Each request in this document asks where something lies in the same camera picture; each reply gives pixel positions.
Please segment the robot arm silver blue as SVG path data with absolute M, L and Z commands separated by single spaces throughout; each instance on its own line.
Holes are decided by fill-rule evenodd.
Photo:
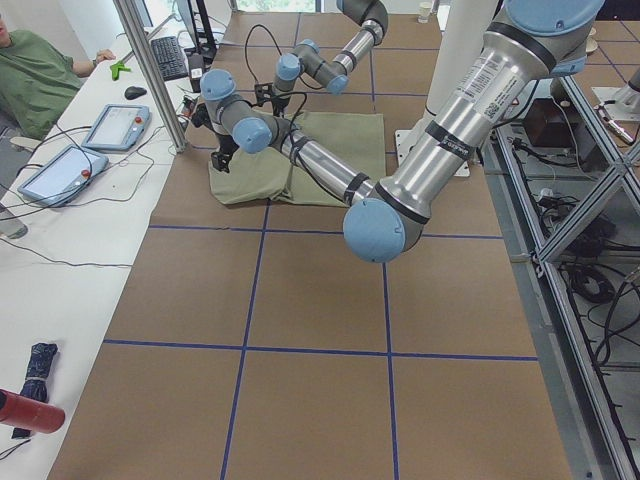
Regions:
M 282 114 L 254 110 L 232 75 L 209 70 L 200 81 L 223 150 L 280 151 L 348 210 L 344 238 L 360 259 L 384 263 L 412 248 L 436 196 L 533 80 L 582 70 L 598 1 L 507 1 L 488 25 L 482 49 L 419 133 L 394 174 L 378 181 L 344 163 Z
M 291 53 L 278 59 L 271 87 L 271 104 L 275 116 L 283 116 L 295 84 L 308 75 L 333 95 L 341 94 L 357 64 L 377 45 L 388 29 L 386 7 L 378 0 L 337 1 L 337 8 L 359 26 L 359 31 L 331 61 L 320 55 L 318 45 L 305 39 Z

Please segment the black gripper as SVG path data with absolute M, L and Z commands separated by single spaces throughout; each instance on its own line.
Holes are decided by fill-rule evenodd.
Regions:
M 284 113 L 290 103 L 290 93 L 277 93 L 272 91 L 269 94 L 269 103 L 274 113 Z
M 228 132 L 219 132 L 217 130 L 213 130 L 213 132 L 218 140 L 219 146 L 215 152 L 211 153 L 211 165 L 219 172 L 229 173 L 229 164 L 234 153 L 239 149 L 239 146 Z

